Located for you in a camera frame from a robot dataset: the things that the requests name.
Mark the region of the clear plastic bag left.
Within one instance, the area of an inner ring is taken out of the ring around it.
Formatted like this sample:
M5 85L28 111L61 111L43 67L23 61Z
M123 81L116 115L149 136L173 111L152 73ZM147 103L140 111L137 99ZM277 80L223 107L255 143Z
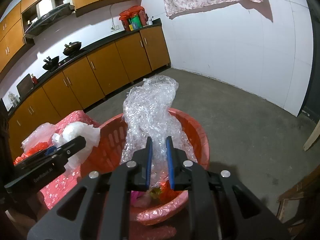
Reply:
M27 152L30 148L34 147L39 142L52 143L52 136L56 132L56 126L50 123L40 125L33 131L29 137L22 141L23 152Z

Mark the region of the dark cutting board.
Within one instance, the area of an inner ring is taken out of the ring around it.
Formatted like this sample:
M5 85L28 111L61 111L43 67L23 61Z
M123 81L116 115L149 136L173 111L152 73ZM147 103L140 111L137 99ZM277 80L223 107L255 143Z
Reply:
M24 98L34 88L31 75L27 74L16 87L20 98Z

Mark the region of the magenta plastic bag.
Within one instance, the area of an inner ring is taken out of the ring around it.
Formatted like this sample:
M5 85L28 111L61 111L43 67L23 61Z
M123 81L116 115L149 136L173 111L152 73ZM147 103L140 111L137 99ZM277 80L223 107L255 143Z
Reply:
M149 192L131 192L131 205L134 207L148 207L151 203L151 196Z

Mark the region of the wooden lower cabinets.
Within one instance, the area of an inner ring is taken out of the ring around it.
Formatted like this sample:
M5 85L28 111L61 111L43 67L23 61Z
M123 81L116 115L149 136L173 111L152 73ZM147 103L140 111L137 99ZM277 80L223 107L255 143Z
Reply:
M46 72L9 114L12 158L23 153L22 141L41 124L56 124L170 64L160 19L80 50L53 72Z

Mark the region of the clear bubble wrap bundle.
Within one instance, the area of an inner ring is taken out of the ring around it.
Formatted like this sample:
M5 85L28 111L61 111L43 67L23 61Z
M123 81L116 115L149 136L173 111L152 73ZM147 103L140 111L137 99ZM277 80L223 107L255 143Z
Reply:
M123 103L123 120L127 124L121 163L132 159L133 153L152 139L151 187L168 179L166 138L172 137L175 148L183 150L187 158L196 162L193 147L182 129L182 123L169 113L176 96L178 82L165 75L144 79L141 86L133 87Z

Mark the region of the white mug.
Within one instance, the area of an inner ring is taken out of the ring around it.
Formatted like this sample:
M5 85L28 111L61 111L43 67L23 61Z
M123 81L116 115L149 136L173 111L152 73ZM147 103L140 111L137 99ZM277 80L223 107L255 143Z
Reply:
M150 18L150 19L148 19L148 21L147 21L147 25L148 25L148 26L153 25L153 17L152 17L152 18Z

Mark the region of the red sauce bottle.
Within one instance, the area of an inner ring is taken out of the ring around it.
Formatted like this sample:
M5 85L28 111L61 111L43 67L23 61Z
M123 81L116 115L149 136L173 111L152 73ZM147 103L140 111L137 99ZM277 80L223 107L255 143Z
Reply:
M31 74L31 79L34 85L37 85L39 83L36 76L34 76L33 74Z

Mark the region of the black wok left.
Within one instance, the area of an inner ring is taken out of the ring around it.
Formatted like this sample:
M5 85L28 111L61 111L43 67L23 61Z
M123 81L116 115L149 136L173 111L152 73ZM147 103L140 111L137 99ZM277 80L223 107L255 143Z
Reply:
M53 72L54 70L57 69L59 65L59 56L56 56L54 58L47 57L43 60L45 64L43 65L43 69Z

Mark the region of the white plastic bag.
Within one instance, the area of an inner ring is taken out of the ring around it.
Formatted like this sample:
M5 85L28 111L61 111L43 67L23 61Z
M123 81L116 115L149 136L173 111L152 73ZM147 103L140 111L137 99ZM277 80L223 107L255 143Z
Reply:
M70 172L86 161L99 142L100 128L80 121L68 124L62 134L52 135L53 145L64 149L67 158L65 169Z

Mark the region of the clear glass jar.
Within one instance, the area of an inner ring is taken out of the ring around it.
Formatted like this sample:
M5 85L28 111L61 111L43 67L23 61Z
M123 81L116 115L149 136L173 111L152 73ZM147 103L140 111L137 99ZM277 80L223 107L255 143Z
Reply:
M19 96L15 95L15 94L12 93L12 92L9 92L8 98L9 98L11 104L13 105L13 107L16 107L16 106L20 103L20 98L19 98Z

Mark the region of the red covered bottle group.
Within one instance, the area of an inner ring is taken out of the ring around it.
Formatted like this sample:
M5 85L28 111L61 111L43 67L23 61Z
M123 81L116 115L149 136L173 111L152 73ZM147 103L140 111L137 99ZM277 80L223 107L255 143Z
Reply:
M133 31L146 27L148 24L148 16L144 7L135 5L123 11L119 15L119 20L122 23L125 31Z

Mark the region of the black lidded wok right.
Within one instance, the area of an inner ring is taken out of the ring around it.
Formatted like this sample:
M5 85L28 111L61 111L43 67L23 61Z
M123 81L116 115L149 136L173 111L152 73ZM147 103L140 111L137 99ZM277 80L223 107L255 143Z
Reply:
M81 49L81 46L82 46L82 43L79 41L69 42L69 44L65 44L63 54L65 56L72 56Z

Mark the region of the olive green plastic bag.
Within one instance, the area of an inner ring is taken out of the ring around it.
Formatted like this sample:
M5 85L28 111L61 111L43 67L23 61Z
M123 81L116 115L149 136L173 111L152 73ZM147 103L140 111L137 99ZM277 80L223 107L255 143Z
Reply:
M161 194L162 194L162 189L161 187L153 187L149 191L150 197L155 200L160 200Z

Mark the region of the steel range hood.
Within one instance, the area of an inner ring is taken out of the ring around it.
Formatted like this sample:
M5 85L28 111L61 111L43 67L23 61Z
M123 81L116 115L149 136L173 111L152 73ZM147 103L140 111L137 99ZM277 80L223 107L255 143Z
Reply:
M72 0L41 0L22 13L24 36L34 38L74 11Z

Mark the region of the large orange plastic bag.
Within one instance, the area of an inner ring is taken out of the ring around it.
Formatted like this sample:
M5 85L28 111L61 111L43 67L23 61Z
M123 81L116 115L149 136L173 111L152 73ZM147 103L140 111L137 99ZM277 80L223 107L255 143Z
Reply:
M161 182L160 189L161 189L161 193L160 193L161 202L169 202L182 193L181 191L172 190L168 180Z

